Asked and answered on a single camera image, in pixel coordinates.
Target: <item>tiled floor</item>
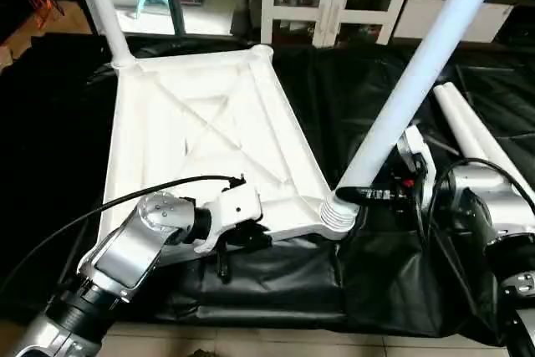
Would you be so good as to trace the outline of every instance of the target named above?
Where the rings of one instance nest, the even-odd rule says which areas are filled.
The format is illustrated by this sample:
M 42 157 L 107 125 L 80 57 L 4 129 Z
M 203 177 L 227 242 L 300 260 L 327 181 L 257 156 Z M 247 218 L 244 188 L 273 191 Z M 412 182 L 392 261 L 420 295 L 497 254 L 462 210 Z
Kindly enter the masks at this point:
M 22 329 L 0 323 L 0 355 Z M 412 339 L 325 330 L 207 329 L 116 324 L 99 357 L 187 357 L 198 349 L 218 357 L 507 357 L 461 336 Z

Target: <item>white cylinder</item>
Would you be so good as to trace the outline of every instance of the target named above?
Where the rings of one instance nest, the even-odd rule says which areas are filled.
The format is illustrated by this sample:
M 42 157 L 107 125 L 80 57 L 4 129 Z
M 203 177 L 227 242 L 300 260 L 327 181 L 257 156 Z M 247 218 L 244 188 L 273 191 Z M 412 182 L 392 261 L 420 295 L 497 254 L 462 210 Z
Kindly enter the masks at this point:
M 112 66 L 120 69 L 132 65 L 135 59 L 130 53 L 125 35 L 120 29 L 113 3 L 111 0 L 94 0 L 94 5 L 99 13 L 104 35 L 108 39 L 108 44 L 113 55 L 111 61 Z
M 505 169 L 516 181 L 518 181 L 518 184 L 522 186 L 530 198 L 535 202 L 535 192 L 529 186 L 529 183 L 527 183 L 515 164 L 512 163 L 509 156 L 507 156 L 503 148 L 497 143 L 494 136 L 477 116 L 474 109 L 472 109 L 468 102 L 466 102 L 457 87 L 452 83 L 446 83 L 442 86 L 435 87 L 434 92 L 441 104 L 444 115 L 446 115 L 448 123 L 450 123 L 451 130 L 453 131 L 457 142 L 459 142 L 463 155 L 466 157 L 480 157 L 477 154 L 472 153 L 473 147 L 466 147 L 466 145 L 463 147 L 462 142 L 467 142 L 472 138 L 472 143 L 476 142 L 477 147 L 481 147 L 481 150 L 483 151 L 484 156 L 482 159 L 494 162 Z M 463 121 L 463 126 L 466 127 L 464 130 L 458 131 L 451 125 L 450 119 L 452 110 L 450 108 L 444 109 L 444 101 L 451 104 L 451 108 L 453 108 L 453 113 L 455 115 L 460 116 L 459 119 Z
M 451 132 L 461 148 L 462 154 L 465 157 L 479 158 L 488 161 L 487 154 L 480 146 L 477 138 L 471 132 L 470 126 L 468 125 L 468 122 L 465 121 L 462 112 L 458 109 L 455 100 L 450 96 L 447 84 L 437 85 L 433 89 L 433 92 L 438 104 L 441 106 L 442 113 L 446 117 Z
M 446 0 L 377 119 L 357 150 L 338 187 L 369 186 L 407 128 L 484 0 Z M 349 222 L 350 208 L 334 194 L 322 205 L 327 225 Z

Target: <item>robotic arm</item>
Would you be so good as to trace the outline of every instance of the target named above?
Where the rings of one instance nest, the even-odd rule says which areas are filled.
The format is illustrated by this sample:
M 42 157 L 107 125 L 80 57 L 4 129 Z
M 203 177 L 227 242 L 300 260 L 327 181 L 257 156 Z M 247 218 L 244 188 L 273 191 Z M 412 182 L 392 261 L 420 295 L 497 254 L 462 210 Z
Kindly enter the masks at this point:
M 96 355 L 115 321 L 115 308 L 134 297 L 165 245 L 204 240 L 195 249 L 204 255 L 224 232 L 261 217 L 257 192 L 247 183 L 224 191 L 203 207 L 167 192 L 141 198 L 123 224 L 84 257 L 73 285 L 30 324 L 9 355 Z

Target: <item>black cable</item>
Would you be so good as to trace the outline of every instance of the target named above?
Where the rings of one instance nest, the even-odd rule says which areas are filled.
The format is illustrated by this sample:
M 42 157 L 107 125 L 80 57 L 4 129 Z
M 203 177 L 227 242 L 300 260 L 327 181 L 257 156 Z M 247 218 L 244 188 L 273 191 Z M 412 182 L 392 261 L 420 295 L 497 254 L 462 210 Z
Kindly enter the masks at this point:
M 435 204 L 436 204 L 436 198 L 438 197 L 438 192 L 441 189 L 442 184 L 450 174 L 450 172 L 455 169 L 458 166 L 466 165 L 468 163 L 481 163 L 482 165 L 491 167 L 494 171 L 497 171 L 500 173 L 503 177 L 509 180 L 509 182 L 517 189 L 517 191 L 520 193 L 522 198 L 527 202 L 529 207 L 531 208 L 533 215 L 535 215 L 535 202 L 531 199 L 531 197 L 527 194 L 526 190 L 522 188 L 522 186 L 518 183 L 518 181 L 511 176 L 511 174 L 497 165 L 496 163 L 485 161 L 484 159 L 479 158 L 464 158 L 460 161 L 456 161 L 451 163 L 440 175 L 438 180 L 435 182 L 435 185 L 433 186 L 433 195 L 431 196 L 431 201 L 429 204 L 429 210 L 427 211 L 427 242 L 429 243 L 431 239 L 431 225 L 433 224 L 433 211 L 435 210 Z
M 422 241 L 422 245 L 425 247 L 427 241 L 425 239 L 424 219 L 421 215 L 421 198 L 423 195 L 425 175 L 427 174 L 425 163 L 420 163 L 418 167 L 418 175 L 415 179 L 414 187 L 412 188 L 412 201 L 416 217 L 416 225 L 418 227 L 418 234 Z
M 6 279 L 3 281 L 2 283 L 2 287 L 0 288 L 0 298 L 2 296 L 2 294 L 4 293 L 5 289 L 7 288 L 7 286 L 9 285 L 9 283 L 13 280 L 13 278 L 15 277 L 15 275 L 17 274 L 17 272 L 19 271 L 19 269 L 42 247 L 44 246 L 46 243 L 48 243 L 50 240 L 52 240 L 53 238 L 57 237 L 58 235 L 60 235 L 61 233 L 65 232 L 66 230 L 70 229 L 71 227 L 73 226 L 76 226 L 77 224 L 81 223 L 81 222 L 84 222 L 85 219 L 87 219 L 88 217 L 96 214 L 96 213 L 101 213 L 101 212 L 104 212 L 112 207 L 115 207 L 119 204 L 122 204 L 123 202 L 127 202 L 127 201 L 130 201 L 130 200 L 133 200 L 139 196 L 145 196 L 147 194 L 151 194 L 152 192 L 155 192 L 155 191 L 159 191 L 159 190 L 163 190 L 165 188 L 169 188 L 169 187 L 174 187 L 174 186 L 179 186 L 181 184 L 186 184 L 186 183 L 192 183 L 193 181 L 202 181 L 202 180 L 224 180 L 224 181 L 229 181 L 231 184 L 234 182 L 234 181 L 240 181 L 240 179 L 237 179 L 236 177 L 230 177 L 230 176 L 215 176 L 215 175 L 212 175 L 212 176 L 194 176 L 194 177 L 186 177 L 184 179 L 178 179 L 178 180 L 173 180 L 173 181 L 168 181 L 167 183 L 162 183 L 162 184 L 159 184 L 157 186 L 152 186 L 152 187 L 148 187 L 148 188 L 145 188 L 143 190 L 138 190 L 138 191 L 134 191 L 134 192 L 131 192 L 130 194 L 126 194 L 125 196 L 120 196 L 119 198 L 115 198 L 114 200 L 112 201 L 109 201 L 109 202 L 106 202 L 105 204 L 102 204 L 100 207 L 97 207 L 95 209 L 93 209 L 92 211 L 89 211 L 87 213 L 85 213 L 84 215 L 82 215 L 81 217 L 77 217 L 76 219 L 74 219 L 72 222 L 66 224 L 65 226 L 63 226 L 62 228 L 60 228 L 59 230 L 57 230 L 56 232 L 52 233 L 50 236 L 46 237 L 44 240 L 42 240 L 37 246 L 35 246 L 32 251 L 30 251 L 22 260 L 20 263 L 17 264 L 17 266 L 15 266 L 15 268 L 13 268 L 13 270 L 9 273 L 9 275 L 6 277 Z

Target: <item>black tarp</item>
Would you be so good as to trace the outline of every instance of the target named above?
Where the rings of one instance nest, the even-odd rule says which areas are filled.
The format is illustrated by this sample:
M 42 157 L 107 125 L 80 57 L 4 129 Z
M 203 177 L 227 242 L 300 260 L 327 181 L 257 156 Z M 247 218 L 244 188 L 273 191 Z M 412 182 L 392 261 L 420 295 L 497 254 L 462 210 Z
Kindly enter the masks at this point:
M 234 50 L 203 39 L 129 38 L 139 57 Z M 341 177 L 410 59 L 409 48 L 275 47 L 273 67 L 331 186 Z M 33 245 L 90 209 L 102 196 L 116 77 L 102 38 L 47 35 L 0 76 L 8 216 L 3 275 Z M 440 80 L 451 80 L 535 186 L 535 58 L 459 51 Z M 432 97 L 415 122 L 440 171 L 456 143 Z M 406 170 L 393 153 L 377 181 Z M 232 281 L 215 258 L 157 270 L 123 319 L 180 324 L 323 328 L 445 336 L 461 333 L 500 344 L 496 284 L 471 237 L 434 232 L 422 249 L 412 219 L 373 208 L 342 242 L 306 236 L 271 248 L 235 252 Z M 84 234 L 90 245 L 98 221 Z M 57 281 L 73 232 L 51 242 L 16 277 L 3 313 L 27 318 Z

